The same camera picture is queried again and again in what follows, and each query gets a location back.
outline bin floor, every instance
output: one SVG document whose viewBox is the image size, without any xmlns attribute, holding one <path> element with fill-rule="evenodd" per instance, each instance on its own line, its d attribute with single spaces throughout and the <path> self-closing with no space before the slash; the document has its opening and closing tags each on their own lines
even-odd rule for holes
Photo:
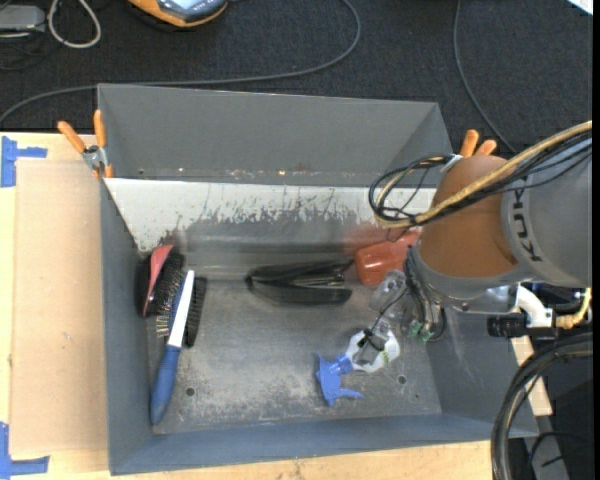
<svg viewBox="0 0 600 480">
<path fill-rule="evenodd" d="M 364 395 L 325 402 L 315 376 L 317 353 L 331 361 L 377 314 L 373 289 L 349 285 L 338 306 L 276 305 L 239 281 L 208 280 L 193 348 L 183 347 L 168 412 L 158 434 L 275 422 L 440 413 L 426 345 L 396 335 L 401 354 L 375 373 L 342 376 L 342 387 Z M 147 322 L 149 368 L 155 377 L 164 341 Z"/>
</svg>

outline gray metal bin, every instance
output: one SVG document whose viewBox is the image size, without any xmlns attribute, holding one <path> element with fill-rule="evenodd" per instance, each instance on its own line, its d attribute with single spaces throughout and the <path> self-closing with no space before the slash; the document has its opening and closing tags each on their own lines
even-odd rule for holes
<svg viewBox="0 0 600 480">
<path fill-rule="evenodd" d="M 98 106 L 116 173 L 101 184 L 112 474 L 489 439 L 517 362 L 484 317 L 448 315 L 427 345 L 399 336 L 387 368 L 343 378 L 363 399 L 328 406 L 317 354 L 334 359 L 369 325 L 373 288 L 354 269 L 345 304 L 298 307 L 244 282 L 254 266 L 351 256 L 382 239 L 368 186 L 450 152 L 437 104 L 105 84 Z M 437 176 L 414 203 L 421 210 Z M 196 344 L 152 426 L 162 342 L 137 311 L 135 277 L 165 240 L 208 285 Z M 512 435 L 536 434 L 524 406 Z"/>
</svg>

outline blue brush handle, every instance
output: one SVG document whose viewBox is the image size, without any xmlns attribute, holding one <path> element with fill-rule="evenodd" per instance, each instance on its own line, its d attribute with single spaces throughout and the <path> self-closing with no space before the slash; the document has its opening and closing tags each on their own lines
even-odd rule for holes
<svg viewBox="0 0 600 480">
<path fill-rule="evenodd" d="M 151 392 L 151 424 L 157 425 L 167 412 L 176 383 L 180 347 L 167 345 Z"/>
</svg>

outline dark carpet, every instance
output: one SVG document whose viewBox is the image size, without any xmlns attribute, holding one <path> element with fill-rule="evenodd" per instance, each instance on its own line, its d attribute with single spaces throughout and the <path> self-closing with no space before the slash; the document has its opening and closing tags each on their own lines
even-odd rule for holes
<svg viewBox="0 0 600 480">
<path fill-rule="evenodd" d="M 46 11 L 51 1 L 13 3 Z M 505 157 L 592 115 L 593 17 L 567 0 L 230 0 L 177 32 L 138 19 L 126 0 L 87 1 L 102 26 L 95 46 L 48 33 L 0 41 L 1 130 L 67 120 L 91 133 L 101 82 L 437 102 L 456 151 L 475 128 Z M 55 24 L 74 42 L 94 34 L 76 0 Z"/>
</svg>

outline wooden table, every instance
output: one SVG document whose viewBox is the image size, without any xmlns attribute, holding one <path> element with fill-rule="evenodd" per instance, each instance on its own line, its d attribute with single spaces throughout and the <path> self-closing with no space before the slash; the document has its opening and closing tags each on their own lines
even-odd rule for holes
<svg viewBox="0 0 600 480">
<path fill-rule="evenodd" d="M 100 286 L 100 231 L 90 199 L 96 181 L 60 134 L 0 132 L 0 156 L 3 136 L 19 148 L 47 149 L 44 159 L 18 159 L 16 186 L 0 188 L 0 421 L 10 426 L 10 454 L 50 456 L 48 472 L 34 478 L 110 478 L 101 307 L 93 303 Z M 86 259 L 68 265 L 76 254 Z M 491 480 L 489 446 L 432 445 L 129 477 Z"/>
</svg>

